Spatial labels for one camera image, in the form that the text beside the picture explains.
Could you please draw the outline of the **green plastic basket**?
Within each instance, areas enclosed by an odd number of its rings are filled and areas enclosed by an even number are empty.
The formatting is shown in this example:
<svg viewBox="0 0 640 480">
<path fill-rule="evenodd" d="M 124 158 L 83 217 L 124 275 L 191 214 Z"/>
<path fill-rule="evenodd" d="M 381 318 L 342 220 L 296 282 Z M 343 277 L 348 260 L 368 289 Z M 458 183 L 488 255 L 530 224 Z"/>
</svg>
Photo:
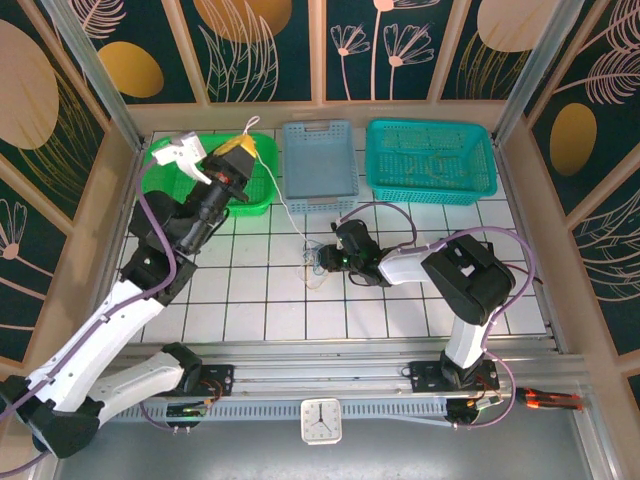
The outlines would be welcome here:
<svg viewBox="0 0 640 480">
<path fill-rule="evenodd" d="M 276 188 L 267 169 L 274 177 L 278 175 L 278 147 L 275 140 L 263 133 L 251 133 L 260 157 L 265 164 L 256 162 L 252 176 L 244 189 L 248 201 L 243 203 L 232 199 L 228 205 L 232 216 L 261 216 L 276 196 Z M 181 172 L 171 163 L 153 166 L 142 180 L 142 191 L 162 191 L 174 200 L 184 203 L 196 185 L 196 181 Z"/>
</svg>

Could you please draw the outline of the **light blue plastic basket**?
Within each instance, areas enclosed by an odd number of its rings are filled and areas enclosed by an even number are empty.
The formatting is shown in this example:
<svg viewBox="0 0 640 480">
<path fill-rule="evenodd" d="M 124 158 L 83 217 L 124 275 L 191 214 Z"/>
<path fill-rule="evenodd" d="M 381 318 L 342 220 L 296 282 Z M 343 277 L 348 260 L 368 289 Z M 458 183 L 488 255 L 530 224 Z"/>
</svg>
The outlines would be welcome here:
<svg viewBox="0 0 640 480">
<path fill-rule="evenodd" d="M 358 165 L 347 120 L 282 127 L 283 198 L 293 214 L 347 212 L 358 203 Z"/>
</svg>

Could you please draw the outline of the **teal plastic basket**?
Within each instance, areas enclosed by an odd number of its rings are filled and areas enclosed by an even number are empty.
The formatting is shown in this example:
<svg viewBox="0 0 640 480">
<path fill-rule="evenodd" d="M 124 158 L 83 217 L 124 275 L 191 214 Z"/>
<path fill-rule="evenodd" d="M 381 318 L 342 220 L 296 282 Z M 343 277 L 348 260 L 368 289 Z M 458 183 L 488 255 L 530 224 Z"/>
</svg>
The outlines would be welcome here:
<svg viewBox="0 0 640 480">
<path fill-rule="evenodd" d="M 497 192 L 489 133 L 472 123 L 374 119 L 365 172 L 375 199 L 390 203 L 467 206 Z"/>
</svg>

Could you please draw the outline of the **white square clock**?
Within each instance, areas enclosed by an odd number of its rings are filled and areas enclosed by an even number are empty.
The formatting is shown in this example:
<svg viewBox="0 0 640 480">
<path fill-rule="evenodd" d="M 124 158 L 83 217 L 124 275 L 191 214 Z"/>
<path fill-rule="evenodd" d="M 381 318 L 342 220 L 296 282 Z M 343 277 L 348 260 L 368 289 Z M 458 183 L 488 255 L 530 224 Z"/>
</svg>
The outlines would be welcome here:
<svg viewBox="0 0 640 480">
<path fill-rule="evenodd" d="M 306 399 L 300 405 L 301 439 L 310 446 L 335 445 L 342 439 L 342 408 L 336 398 Z"/>
</svg>

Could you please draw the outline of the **orange black hand tool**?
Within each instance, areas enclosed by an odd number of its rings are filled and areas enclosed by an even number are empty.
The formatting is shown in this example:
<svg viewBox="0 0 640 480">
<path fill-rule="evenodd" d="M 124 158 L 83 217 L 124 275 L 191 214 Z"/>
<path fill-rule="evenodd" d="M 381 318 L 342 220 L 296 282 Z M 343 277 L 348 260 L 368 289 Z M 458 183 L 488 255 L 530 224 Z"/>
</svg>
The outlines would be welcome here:
<svg viewBox="0 0 640 480">
<path fill-rule="evenodd" d="M 545 392 L 532 388 L 519 388 L 518 400 L 531 409 L 564 409 L 582 411 L 583 401 L 579 395 Z"/>
</svg>

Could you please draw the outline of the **aluminium mounting rail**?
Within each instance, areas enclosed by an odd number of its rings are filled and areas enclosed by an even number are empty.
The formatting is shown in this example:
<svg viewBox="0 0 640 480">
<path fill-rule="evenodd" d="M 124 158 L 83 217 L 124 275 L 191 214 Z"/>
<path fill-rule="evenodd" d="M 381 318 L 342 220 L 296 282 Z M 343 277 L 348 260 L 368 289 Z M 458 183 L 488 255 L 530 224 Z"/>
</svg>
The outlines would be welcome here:
<svg viewBox="0 0 640 480">
<path fill-rule="evenodd" d="M 206 364 L 235 368 L 235 399 L 387 398 L 409 395 L 403 373 L 411 361 L 436 360 L 442 338 L 247 341 L 193 344 Z M 549 337 L 493 337 L 489 349 L 519 386 L 543 391 L 591 391 L 584 360 L 563 354 Z"/>
</svg>

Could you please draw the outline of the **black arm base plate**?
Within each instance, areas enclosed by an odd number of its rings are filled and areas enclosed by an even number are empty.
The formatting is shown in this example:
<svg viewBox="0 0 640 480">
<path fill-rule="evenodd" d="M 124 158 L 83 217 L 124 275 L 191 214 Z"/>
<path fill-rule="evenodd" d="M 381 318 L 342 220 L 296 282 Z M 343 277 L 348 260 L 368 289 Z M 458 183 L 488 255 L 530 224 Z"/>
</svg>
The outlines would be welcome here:
<svg viewBox="0 0 640 480">
<path fill-rule="evenodd" d="M 230 364 L 203 365 L 199 376 L 189 383 L 185 391 L 181 387 L 156 394 L 156 397 L 223 397 L 230 396 L 234 385 L 235 366 Z"/>
<path fill-rule="evenodd" d="M 439 361 L 413 361 L 408 364 L 408 379 L 414 393 L 475 394 L 484 390 L 500 390 L 496 366 L 484 360 L 462 387 L 445 378 Z"/>
</svg>

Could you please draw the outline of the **aluminium frame post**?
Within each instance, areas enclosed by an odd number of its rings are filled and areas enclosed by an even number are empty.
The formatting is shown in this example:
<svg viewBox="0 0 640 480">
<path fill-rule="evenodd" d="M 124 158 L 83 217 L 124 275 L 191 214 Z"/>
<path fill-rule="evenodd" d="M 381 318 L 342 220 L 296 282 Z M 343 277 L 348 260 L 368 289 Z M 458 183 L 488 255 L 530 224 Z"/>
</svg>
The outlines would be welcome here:
<svg viewBox="0 0 640 480">
<path fill-rule="evenodd" d="M 524 113 L 537 86 L 576 23 L 585 0 L 559 0 L 535 48 L 517 78 L 492 133 L 494 147 L 502 146 Z"/>
<path fill-rule="evenodd" d="M 114 87 L 97 51 L 81 27 L 66 0 L 40 0 L 50 18 L 56 23 L 62 38 L 83 67 L 102 103 L 111 115 L 126 143 L 135 153 L 142 151 L 142 137 L 129 114 L 127 106 Z"/>
</svg>

